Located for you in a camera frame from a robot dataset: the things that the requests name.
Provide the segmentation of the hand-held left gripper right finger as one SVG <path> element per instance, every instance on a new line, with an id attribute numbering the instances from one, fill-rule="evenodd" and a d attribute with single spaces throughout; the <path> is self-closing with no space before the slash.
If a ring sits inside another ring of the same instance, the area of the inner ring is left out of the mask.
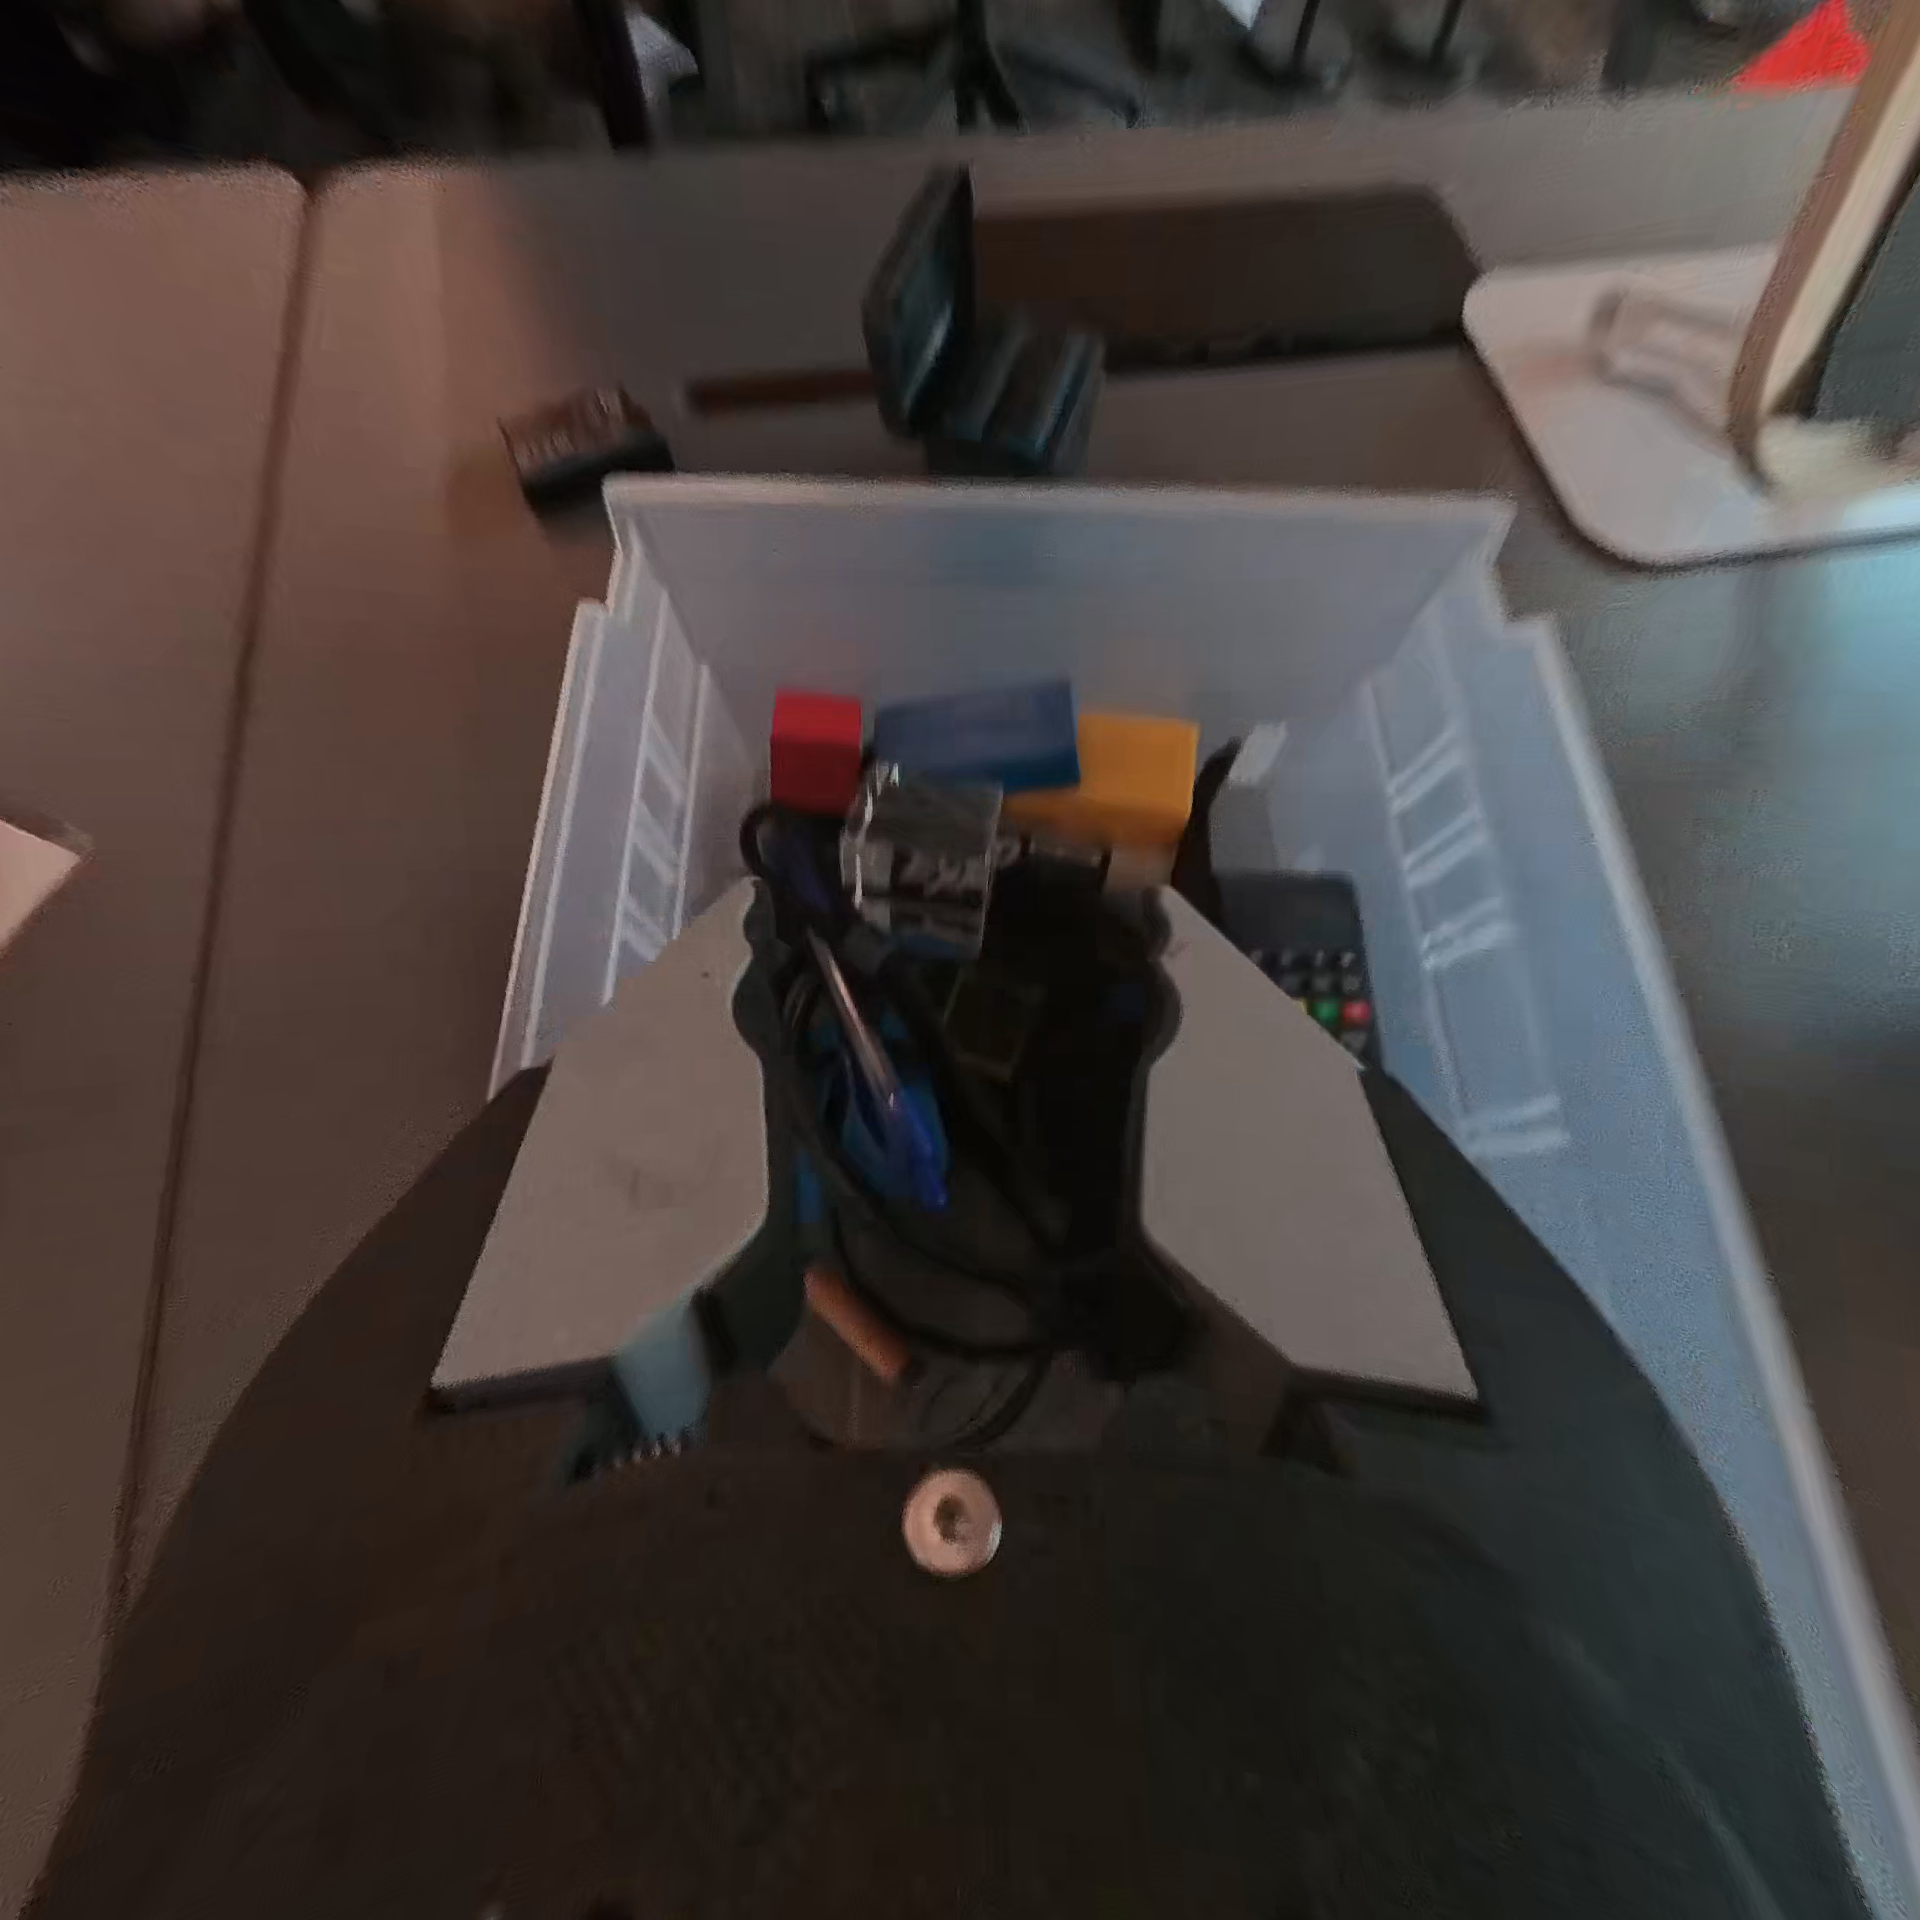
<path id="1" fill-rule="evenodd" d="M 1178 892 L 1147 896 L 1169 1030 L 1142 1060 L 1142 1246 L 1223 1405 L 1475 1405 L 1368 1076 Z"/>

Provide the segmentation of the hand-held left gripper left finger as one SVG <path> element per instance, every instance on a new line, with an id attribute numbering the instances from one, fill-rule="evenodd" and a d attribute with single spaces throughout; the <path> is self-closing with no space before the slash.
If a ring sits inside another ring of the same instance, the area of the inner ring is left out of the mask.
<path id="1" fill-rule="evenodd" d="M 432 1395 L 615 1388 L 632 1426 L 702 1426 L 702 1301 L 770 1224 L 762 1050 L 739 1021 L 757 883 L 734 883 L 556 1050 Z"/>

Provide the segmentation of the red toy block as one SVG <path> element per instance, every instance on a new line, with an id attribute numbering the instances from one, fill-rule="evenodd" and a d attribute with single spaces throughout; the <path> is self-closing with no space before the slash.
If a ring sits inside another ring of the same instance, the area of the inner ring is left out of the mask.
<path id="1" fill-rule="evenodd" d="M 865 707 L 853 696 L 779 687 L 770 707 L 766 800 L 844 819 L 865 765 Z"/>

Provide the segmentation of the clear plastic bin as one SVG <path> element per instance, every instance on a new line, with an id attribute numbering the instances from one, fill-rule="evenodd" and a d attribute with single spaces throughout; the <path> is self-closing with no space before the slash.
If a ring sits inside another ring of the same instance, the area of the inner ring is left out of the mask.
<path id="1" fill-rule="evenodd" d="M 1529 534 L 1488 496 L 623 480 L 578 604 L 489 1092 L 734 875 L 777 688 L 1067 679 L 1282 729 L 1271 847 L 1359 885 L 1386 1057 L 1634 1348 L 1767 1593 L 1880 1916 L 1916 1749 L 1707 1073 Z"/>

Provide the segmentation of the black remote control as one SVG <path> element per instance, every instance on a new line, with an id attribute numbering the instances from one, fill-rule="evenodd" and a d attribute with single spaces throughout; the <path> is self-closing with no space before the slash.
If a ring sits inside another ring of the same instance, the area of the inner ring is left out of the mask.
<path id="1" fill-rule="evenodd" d="M 1359 1067 L 1382 1063 L 1377 997 L 1359 892 L 1331 873 L 1215 875 L 1222 928 Z"/>

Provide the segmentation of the brown stick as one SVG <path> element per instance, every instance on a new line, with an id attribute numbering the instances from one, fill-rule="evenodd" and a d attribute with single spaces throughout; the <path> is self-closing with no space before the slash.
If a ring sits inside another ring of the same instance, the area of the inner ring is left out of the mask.
<path id="1" fill-rule="evenodd" d="M 909 1334 L 838 1269 L 809 1262 L 803 1269 L 803 1307 L 882 1384 L 910 1378 L 917 1359 Z"/>

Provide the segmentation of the blue pen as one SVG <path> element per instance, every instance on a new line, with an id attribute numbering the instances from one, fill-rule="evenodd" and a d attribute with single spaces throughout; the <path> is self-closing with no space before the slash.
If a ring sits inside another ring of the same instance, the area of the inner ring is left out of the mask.
<path id="1" fill-rule="evenodd" d="M 948 1211 L 944 1148 L 909 1096 L 891 1056 L 874 1021 L 870 1021 L 853 997 L 833 947 L 821 931 L 807 931 L 803 941 L 846 1038 L 846 1057 L 860 1087 L 856 1108 L 863 1111 L 874 1167 L 882 1167 L 874 1176 L 878 1196 L 910 1203 L 921 1211 Z"/>

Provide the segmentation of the yellow block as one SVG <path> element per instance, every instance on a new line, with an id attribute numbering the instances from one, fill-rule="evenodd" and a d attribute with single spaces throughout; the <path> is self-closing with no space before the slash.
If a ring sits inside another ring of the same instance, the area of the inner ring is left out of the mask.
<path id="1" fill-rule="evenodd" d="M 1189 828 L 1197 745 L 1189 719 L 1085 707 L 1079 784 L 1010 794 L 1004 819 L 1046 849 L 1103 855 L 1118 887 L 1161 885 Z"/>

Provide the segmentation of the blue block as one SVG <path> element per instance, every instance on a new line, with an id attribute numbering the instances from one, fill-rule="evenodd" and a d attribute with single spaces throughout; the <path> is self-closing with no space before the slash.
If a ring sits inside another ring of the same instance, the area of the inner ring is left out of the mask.
<path id="1" fill-rule="evenodd" d="M 1085 777 L 1067 679 L 889 702 L 874 707 L 870 752 L 901 773 L 993 784 L 1007 796 L 1071 791 Z"/>

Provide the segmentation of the black board book stand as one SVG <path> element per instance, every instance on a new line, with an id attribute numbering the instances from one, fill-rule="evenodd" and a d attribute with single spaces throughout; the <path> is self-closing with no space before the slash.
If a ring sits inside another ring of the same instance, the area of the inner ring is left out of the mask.
<path id="1" fill-rule="evenodd" d="M 1787 238 L 1482 273 L 1467 337 L 1571 526 L 1650 568 L 1916 540 L 1916 4 Z"/>

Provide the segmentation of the black charging case with screen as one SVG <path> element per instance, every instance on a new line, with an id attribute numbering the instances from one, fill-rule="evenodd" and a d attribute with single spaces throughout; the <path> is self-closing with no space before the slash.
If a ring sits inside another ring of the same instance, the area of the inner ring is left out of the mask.
<path id="1" fill-rule="evenodd" d="M 933 165 L 860 299 L 874 405 L 937 478 L 1079 478 L 1106 387 L 1100 332 L 993 310 L 976 287 L 973 174 Z"/>

